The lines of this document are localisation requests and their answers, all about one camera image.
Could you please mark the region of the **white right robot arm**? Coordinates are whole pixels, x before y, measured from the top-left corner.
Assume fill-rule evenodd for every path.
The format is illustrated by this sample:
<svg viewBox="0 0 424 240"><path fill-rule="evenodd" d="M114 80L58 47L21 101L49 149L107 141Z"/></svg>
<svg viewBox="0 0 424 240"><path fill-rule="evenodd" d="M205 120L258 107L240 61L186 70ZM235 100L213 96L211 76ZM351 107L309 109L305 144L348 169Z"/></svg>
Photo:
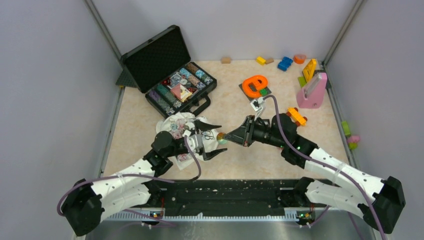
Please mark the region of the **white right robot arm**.
<svg viewBox="0 0 424 240"><path fill-rule="evenodd" d="M327 153L297 132L289 115L275 115L271 121L248 115L243 124L224 139L249 147L259 142L282 149L288 163L331 181L303 177L294 188L293 200L299 206L324 204L362 218L375 230L392 234L406 205L403 186L393 176L386 179L367 174Z"/></svg>

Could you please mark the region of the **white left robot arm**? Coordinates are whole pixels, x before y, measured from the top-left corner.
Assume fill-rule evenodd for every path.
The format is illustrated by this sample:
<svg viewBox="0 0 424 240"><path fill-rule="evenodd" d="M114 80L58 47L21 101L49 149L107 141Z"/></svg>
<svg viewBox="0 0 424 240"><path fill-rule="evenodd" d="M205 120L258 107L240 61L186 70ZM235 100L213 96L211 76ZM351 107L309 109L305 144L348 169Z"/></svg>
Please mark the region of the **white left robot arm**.
<svg viewBox="0 0 424 240"><path fill-rule="evenodd" d="M224 149L206 149L204 132L211 132L218 125L192 118L180 138L168 131L160 131L154 137L151 150L137 162L110 176L92 180L81 179L59 200L56 211L66 218L76 236L92 232L108 217L133 206L146 204L154 207L160 202L160 193L147 187L150 181L173 183L173 180L160 176L166 173L173 163L170 157L181 154L202 156L208 161L224 152Z"/></svg>

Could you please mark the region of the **white printed t-shirt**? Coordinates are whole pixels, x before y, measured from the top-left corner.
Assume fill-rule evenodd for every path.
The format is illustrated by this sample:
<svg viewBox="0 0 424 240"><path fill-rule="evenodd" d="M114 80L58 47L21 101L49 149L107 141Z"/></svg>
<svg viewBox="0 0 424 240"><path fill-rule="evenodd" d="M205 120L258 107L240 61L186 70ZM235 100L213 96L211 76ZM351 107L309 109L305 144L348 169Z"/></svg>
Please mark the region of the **white printed t-shirt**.
<svg viewBox="0 0 424 240"><path fill-rule="evenodd" d="M183 133L186 129L193 130L194 126L190 125L191 120L199 120L203 123L211 124L210 121L204 116L195 116L189 112L178 112L166 118L165 120L160 120L155 126L155 132L159 133L166 131L171 133L175 139L183 137ZM204 143L205 150L211 152L218 148L217 134L216 130L205 130L202 133L202 142ZM169 157L169 159L176 163L177 167L180 170L183 170L195 160L189 153L183 153L177 156Z"/></svg>

